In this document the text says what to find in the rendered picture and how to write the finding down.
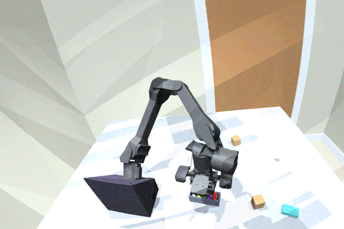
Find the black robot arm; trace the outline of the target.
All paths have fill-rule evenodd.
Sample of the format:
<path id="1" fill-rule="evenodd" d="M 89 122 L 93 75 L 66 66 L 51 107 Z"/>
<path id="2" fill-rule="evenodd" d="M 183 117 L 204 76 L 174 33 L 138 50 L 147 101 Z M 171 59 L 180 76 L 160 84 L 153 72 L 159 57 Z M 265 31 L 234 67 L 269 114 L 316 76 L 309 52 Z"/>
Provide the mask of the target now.
<path id="1" fill-rule="evenodd" d="M 233 175 L 238 165 L 237 150 L 223 147 L 220 139 L 219 127 L 204 113 L 196 98 L 182 81 L 156 77 L 152 80 L 149 89 L 149 102 L 136 132 L 128 142 L 124 152 L 119 157 L 123 163 L 122 179 L 142 179 L 142 167 L 151 146 L 148 139 L 161 108 L 170 95 L 178 95 L 193 121 L 196 137 L 205 144 L 192 140 L 185 148 L 193 155 L 193 164 L 198 168 L 213 166 L 213 169 Z M 134 161 L 130 161 L 134 160 Z M 202 197 L 210 196 L 215 192 L 213 176 L 210 173 L 200 174 L 195 171 L 190 191 Z"/>

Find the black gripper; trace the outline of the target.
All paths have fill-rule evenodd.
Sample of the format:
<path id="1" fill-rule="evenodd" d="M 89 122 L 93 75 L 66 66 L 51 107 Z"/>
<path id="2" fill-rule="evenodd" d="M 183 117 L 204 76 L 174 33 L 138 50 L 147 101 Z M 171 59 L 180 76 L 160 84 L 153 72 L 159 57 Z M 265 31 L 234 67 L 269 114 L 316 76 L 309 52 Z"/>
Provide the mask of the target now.
<path id="1" fill-rule="evenodd" d="M 184 183 L 186 182 L 186 178 L 190 177 L 190 184 L 192 185 L 192 181 L 194 179 L 194 173 L 195 171 L 199 171 L 200 174 L 206 174 L 210 173 L 213 176 L 213 184 L 217 184 L 217 181 L 219 180 L 219 187 L 224 189 L 231 189 L 232 187 L 232 175 L 226 174 L 221 172 L 221 175 L 218 175 L 218 172 L 212 171 L 213 166 L 209 166 L 207 168 L 198 168 L 194 165 L 193 170 L 191 172 L 189 171 L 191 169 L 190 166 L 179 166 L 178 170 L 175 174 L 175 180 L 176 182 Z"/>

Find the white shallow rectangular tray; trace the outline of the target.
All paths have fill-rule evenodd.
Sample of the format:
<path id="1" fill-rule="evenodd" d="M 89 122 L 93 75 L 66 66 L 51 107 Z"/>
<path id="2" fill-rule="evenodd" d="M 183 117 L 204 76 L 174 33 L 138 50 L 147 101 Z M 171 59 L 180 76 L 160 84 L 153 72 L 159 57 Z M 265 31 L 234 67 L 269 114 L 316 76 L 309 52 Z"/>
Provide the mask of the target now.
<path id="1" fill-rule="evenodd" d="M 193 155 L 192 155 L 192 153 L 191 153 L 191 155 L 190 155 L 189 166 L 191 167 L 191 169 L 189 170 L 189 171 L 191 172 L 191 170 L 193 170 L 193 168 L 194 168 L 194 161 L 193 161 Z M 218 172 L 217 170 L 215 170 L 215 169 L 213 169 L 213 168 L 212 168 L 212 171 Z"/>

